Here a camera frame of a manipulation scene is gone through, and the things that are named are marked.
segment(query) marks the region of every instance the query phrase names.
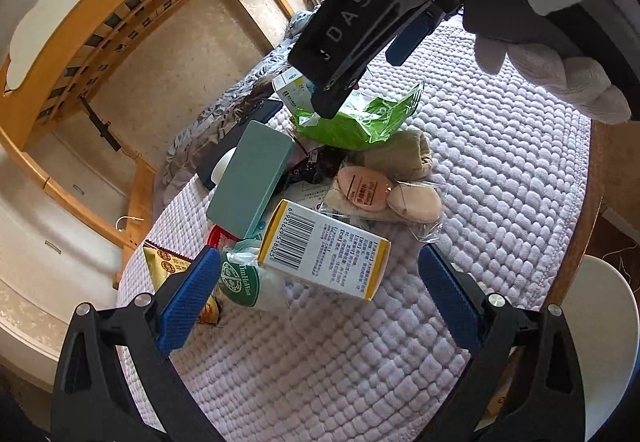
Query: teal pencil case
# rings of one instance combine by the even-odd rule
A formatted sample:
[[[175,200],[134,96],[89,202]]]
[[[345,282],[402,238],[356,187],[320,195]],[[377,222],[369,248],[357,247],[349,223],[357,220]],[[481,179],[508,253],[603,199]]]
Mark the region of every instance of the teal pencil case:
[[[293,147],[288,135],[251,121],[216,188],[207,218],[236,238],[247,238],[258,225]]]

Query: barcode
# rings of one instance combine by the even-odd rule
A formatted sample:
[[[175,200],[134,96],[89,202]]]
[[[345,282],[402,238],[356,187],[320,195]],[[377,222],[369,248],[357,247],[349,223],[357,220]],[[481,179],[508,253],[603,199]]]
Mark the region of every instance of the barcode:
[[[289,210],[273,242],[270,258],[297,271],[316,223]]]
[[[364,202],[364,197],[366,195],[367,195],[367,186],[363,184],[360,187],[360,192],[358,193],[358,202],[359,203],[363,203]]]

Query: wooden crib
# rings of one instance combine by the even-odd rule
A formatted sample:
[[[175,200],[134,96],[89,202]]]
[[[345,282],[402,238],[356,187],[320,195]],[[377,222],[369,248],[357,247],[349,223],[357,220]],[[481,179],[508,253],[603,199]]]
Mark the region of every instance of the wooden crib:
[[[90,102],[118,65],[154,29],[188,0],[80,0],[37,55],[21,85],[8,90],[7,57],[0,70],[5,87],[0,99],[0,143],[39,187],[93,231],[123,249],[123,266],[144,239],[151,223],[154,168],[119,140],[122,151],[136,161],[128,214],[144,221],[128,221],[118,231],[93,213],[25,153],[77,112],[80,98]],[[287,16],[286,0],[276,0]]]

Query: black bracket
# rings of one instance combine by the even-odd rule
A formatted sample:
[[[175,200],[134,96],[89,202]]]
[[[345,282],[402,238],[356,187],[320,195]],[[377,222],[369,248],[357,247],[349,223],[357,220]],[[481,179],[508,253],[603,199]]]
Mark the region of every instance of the black bracket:
[[[123,308],[76,308],[56,372],[52,442],[224,442],[157,345],[162,312],[209,249],[186,272],[170,276],[156,295],[140,294]],[[117,346],[129,349],[166,433],[142,421]]]
[[[78,99],[80,99],[80,102],[84,106],[86,113],[89,114],[89,119],[91,119],[94,127],[96,127],[98,129],[98,132],[100,132],[100,137],[103,137],[115,151],[120,151],[122,146],[109,131],[109,126],[111,125],[111,123],[103,123],[100,117],[98,117],[98,115],[94,112],[94,109],[91,108],[89,102],[84,97],[80,96]]]
[[[500,294],[485,296],[431,245],[420,253],[418,271],[452,337],[472,359],[416,441],[583,442],[582,376],[562,309],[526,311]],[[491,425],[475,431],[516,346],[524,353],[506,401]]]

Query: blue gripper pad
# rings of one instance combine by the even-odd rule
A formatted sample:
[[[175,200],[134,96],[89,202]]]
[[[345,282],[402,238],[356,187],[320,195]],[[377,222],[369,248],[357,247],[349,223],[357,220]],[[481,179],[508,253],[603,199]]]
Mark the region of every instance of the blue gripper pad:
[[[433,19],[427,13],[416,16],[386,49],[386,61],[395,67],[404,64],[422,41],[434,31]]]
[[[482,319],[452,271],[455,269],[442,259],[436,248],[431,245],[422,248],[418,256],[420,278],[449,327],[456,345],[476,355],[481,348]]]
[[[182,348],[202,308],[220,279],[220,254],[208,245],[187,269],[186,279],[160,314],[157,345],[168,357]]]

